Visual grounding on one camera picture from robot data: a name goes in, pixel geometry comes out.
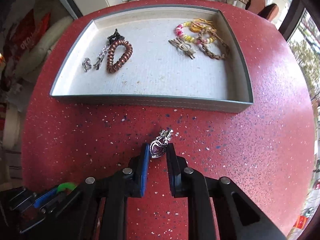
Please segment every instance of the braided bracelet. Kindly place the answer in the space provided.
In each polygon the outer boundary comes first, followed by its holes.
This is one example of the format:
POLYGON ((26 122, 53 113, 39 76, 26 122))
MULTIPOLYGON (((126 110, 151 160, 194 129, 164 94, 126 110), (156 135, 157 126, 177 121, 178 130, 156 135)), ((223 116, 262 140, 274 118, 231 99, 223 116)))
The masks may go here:
MULTIPOLYGON (((195 38, 195 37, 191 37, 187 34, 185 34, 183 31, 182 31, 182 28, 183 27, 189 27, 189 26, 192 26, 194 23, 192 21, 189 21, 189 22, 184 22, 184 23, 181 23, 179 24, 177 27, 176 27, 176 35, 182 39, 184 39, 185 41, 189 41, 189 42, 192 42, 194 44, 200 44, 200 41, 198 38, 195 38)), ((204 39, 204 43, 212 43, 215 41, 215 38, 214 37, 210 37, 210 38, 207 38, 207 39, 204 39)))
POLYGON ((128 59, 132 55, 132 46, 128 41, 117 40, 113 42, 108 51, 108 59, 107 59, 107 71, 109 73, 115 73, 123 66, 124 63, 128 61, 128 59), (113 64, 113 59, 115 55, 115 50, 119 45, 125 46, 125 52, 122 54, 121 58, 113 64))
POLYGON ((202 49, 203 49, 203 51, 204 51, 204 53, 208 56, 208 57, 210 57, 210 58, 212 58, 212 59, 225 59, 226 58, 226 56, 229 54, 229 52, 230 52, 230 48, 229 48, 229 46, 223 41, 223 39, 221 39, 218 35, 217 35, 217 33, 216 32, 214 32, 213 30, 209 30, 209 29, 203 29, 203 30, 201 30, 200 32, 199 32, 199 41, 200 41, 200 44, 202 45, 202 49), (205 39, 203 38, 203 35, 205 34, 205 33, 207 33, 207 34, 209 34, 210 36, 213 36, 213 37, 215 37, 217 40, 219 40, 220 42, 221 42, 221 44, 222 44, 222 46, 225 48, 225 53, 224 54, 221 54, 221 55, 217 55, 217 54, 214 54, 213 52, 211 52, 209 49, 208 49, 208 47, 207 47, 207 45, 204 43, 204 41, 205 41, 205 39))

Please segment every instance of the silver pendant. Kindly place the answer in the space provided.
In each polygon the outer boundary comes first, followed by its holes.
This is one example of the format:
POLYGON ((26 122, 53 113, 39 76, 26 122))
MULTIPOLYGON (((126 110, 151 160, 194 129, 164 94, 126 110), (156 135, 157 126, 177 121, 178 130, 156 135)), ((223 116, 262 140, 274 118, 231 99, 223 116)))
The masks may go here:
POLYGON ((173 133, 172 129, 167 131, 161 130, 160 136, 156 137, 156 139, 150 143, 149 150, 150 150, 152 159, 159 158, 165 154, 166 145, 171 140, 172 133, 173 133))

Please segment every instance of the table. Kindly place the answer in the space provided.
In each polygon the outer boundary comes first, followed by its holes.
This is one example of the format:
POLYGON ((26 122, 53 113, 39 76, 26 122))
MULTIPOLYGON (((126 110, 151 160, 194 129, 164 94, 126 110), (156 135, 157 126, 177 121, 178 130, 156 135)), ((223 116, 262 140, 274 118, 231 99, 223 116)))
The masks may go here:
MULTIPOLYGON (((283 233, 289 232, 305 200, 314 162, 313 112, 306 83, 274 25, 218 2, 141 0, 74 21, 45 62, 28 107, 22 143, 24 184, 41 191, 88 176, 109 176, 126 167, 141 144, 166 127, 179 132, 173 138, 175 149, 190 167, 212 178, 230 177, 283 233), (67 104, 49 96, 63 59, 91 19, 153 4, 191 4, 223 12, 248 65, 252 107, 228 114, 67 104)), ((170 195, 165 158, 152 160, 145 197, 128 200, 128 238, 187 239, 187 214, 187 200, 170 195)))

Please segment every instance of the silver brooch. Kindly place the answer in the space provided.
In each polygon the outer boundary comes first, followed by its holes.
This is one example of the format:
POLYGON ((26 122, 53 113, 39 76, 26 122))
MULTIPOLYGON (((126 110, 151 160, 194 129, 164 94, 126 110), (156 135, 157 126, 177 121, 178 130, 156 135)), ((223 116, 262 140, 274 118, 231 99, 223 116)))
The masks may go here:
POLYGON ((169 129, 167 131, 161 130, 160 136, 156 137, 154 141, 150 143, 150 154, 151 158, 159 158, 165 154, 166 145, 172 138, 173 130, 169 129))
POLYGON ((84 61, 82 62, 82 66, 85 72, 87 72, 89 69, 92 69, 92 65, 88 57, 84 59, 84 61))
POLYGON ((96 70, 99 70, 100 66, 101 66, 101 63, 102 63, 102 60, 104 58, 104 56, 106 55, 106 53, 108 52, 110 48, 110 44, 106 44, 104 45, 104 47, 102 48, 102 51, 99 53, 99 55, 97 56, 97 62, 93 65, 96 70))

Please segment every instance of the copper coil bracelet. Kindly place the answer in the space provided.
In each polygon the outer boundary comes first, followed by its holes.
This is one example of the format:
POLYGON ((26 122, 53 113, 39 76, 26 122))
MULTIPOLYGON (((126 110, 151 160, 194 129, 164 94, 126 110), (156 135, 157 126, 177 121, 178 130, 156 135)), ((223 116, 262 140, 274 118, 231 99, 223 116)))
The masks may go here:
POLYGON ((113 42, 108 51, 108 58, 107 58, 107 71, 108 73, 115 73, 122 67, 124 63, 128 61, 128 59, 132 55, 132 46, 128 41, 124 40, 117 40, 113 42), (121 58, 113 64, 113 59, 115 55, 115 50, 119 45, 125 46, 125 52, 122 54, 121 58))

